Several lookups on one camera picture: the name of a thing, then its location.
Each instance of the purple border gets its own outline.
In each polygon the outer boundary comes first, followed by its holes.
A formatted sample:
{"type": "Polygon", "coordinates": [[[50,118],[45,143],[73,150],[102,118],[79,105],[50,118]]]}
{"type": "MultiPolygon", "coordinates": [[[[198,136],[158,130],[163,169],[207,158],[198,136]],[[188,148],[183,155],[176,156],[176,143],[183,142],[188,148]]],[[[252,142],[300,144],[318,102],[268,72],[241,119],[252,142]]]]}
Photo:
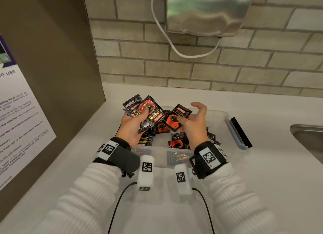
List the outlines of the purple border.
{"type": "Polygon", "coordinates": [[[5,49],[6,53],[8,54],[8,56],[10,57],[10,60],[11,60],[11,62],[4,63],[3,64],[3,68],[4,67],[10,67],[10,66],[16,65],[17,63],[16,63],[13,55],[11,54],[9,48],[7,47],[7,45],[5,43],[5,40],[3,39],[3,37],[1,35],[0,35],[0,42],[1,42],[3,48],[5,49]]]}

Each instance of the stainless steel sink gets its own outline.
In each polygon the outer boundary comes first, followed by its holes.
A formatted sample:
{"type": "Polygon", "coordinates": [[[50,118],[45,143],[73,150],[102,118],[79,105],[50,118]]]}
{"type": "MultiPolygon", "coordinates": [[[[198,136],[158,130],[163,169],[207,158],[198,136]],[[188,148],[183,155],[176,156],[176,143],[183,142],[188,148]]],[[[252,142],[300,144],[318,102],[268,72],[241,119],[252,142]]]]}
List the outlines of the stainless steel sink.
{"type": "Polygon", "coordinates": [[[290,131],[323,164],[323,126],[294,124],[290,131]]]}

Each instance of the white ribbed sleeve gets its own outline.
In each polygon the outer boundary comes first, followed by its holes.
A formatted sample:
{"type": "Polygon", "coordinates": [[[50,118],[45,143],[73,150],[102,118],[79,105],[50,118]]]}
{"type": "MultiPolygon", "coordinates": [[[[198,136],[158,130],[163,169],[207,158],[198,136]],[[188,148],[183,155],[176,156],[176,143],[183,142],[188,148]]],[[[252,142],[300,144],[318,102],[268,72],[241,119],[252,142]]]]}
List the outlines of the white ribbed sleeve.
{"type": "Polygon", "coordinates": [[[103,218],[115,201],[121,170],[91,163],[42,220],[34,234],[102,234],[103,218]]]}
{"type": "Polygon", "coordinates": [[[226,234],[278,234],[274,214],[259,197],[248,191],[241,178],[227,163],[204,179],[213,210],[226,234]]]}

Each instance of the person's left hand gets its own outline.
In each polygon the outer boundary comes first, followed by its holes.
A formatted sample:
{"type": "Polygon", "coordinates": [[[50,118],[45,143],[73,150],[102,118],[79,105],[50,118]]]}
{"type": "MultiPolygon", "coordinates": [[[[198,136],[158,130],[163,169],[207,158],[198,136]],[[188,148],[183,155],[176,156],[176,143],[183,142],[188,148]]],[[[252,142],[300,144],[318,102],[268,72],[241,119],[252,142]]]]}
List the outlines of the person's left hand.
{"type": "Polygon", "coordinates": [[[148,107],[145,106],[143,112],[132,118],[124,114],[121,119],[121,126],[116,134],[116,137],[121,138],[129,143],[131,148],[135,148],[139,142],[142,134],[138,134],[140,128],[140,123],[148,117],[148,107]]]}

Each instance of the black cable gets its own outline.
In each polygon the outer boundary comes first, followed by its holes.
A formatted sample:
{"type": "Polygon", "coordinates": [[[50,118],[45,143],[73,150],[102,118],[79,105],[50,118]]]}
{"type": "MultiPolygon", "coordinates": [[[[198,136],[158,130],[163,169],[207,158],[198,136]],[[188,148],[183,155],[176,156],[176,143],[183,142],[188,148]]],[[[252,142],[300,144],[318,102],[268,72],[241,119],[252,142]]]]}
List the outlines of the black cable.
{"type": "Polygon", "coordinates": [[[215,234],[215,233],[214,233],[214,229],[213,229],[212,220],[211,220],[211,215],[210,215],[210,212],[209,212],[209,208],[207,207],[207,204],[206,204],[206,201],[205,201],[205,199],[204,199],[204,196],[202,195],[202,193],[201,193],[198,189],[196,189],[196,188],[192,188],[192,190],[193,190],[193,191],[197,191],[197,192],[201,195],[201,197],[203,198],[203,201],[204,201],[204,203],[205,203],[205,207],[206,207],[206,210],[207,210],[207,214],[209,215],[210,224],[211,224],[211,227],[212,227],[212,232],[213,232],[213,234],[215,234]]]}
{"type": "Polygon", "coordinates": [[[121,200],[121,197],[122,195],[124,194],[124,192],[129,188],[129,186],[132,186],[132,185],[136,185],[137,182],[132,182],[131,184],[129,184],[126,188],[124,188],[123,192],[121,193],[120,197],[119,197],[119,200],[117,202],[117,205],[116,205],[116,208],[114,209],[114,212],[113,212],[113,215],[112,215],[112,219],[111,219],[111,223],[110,223],[110,226],[109,226],[109,230],[107,232],[107,234],[110,234],[110,230],[111,230],[111,226],[112,226],[112,222],[113,222],[113,219],[114,219],[114,216],[116,214],[116,211],[117,211],[117,208],[118,208],[118,205],[119,205],[119,202],[121,200]]]}

